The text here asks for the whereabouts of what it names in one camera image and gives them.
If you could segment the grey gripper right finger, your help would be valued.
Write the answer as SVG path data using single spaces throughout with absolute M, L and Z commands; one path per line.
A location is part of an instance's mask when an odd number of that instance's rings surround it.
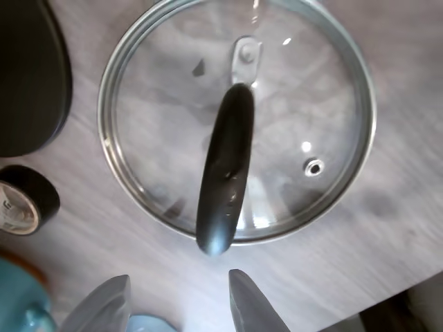
M 289 331 L 256 283 L 242 270 L 228 273 L 230 311 L 236 331 Z

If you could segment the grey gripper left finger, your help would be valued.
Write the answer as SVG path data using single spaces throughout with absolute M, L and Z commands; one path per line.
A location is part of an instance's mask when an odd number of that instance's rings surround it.
M 108 279 L 85 297 L 67 316 L 60 331 L 126 331 L 131 314 L 128 275 Z

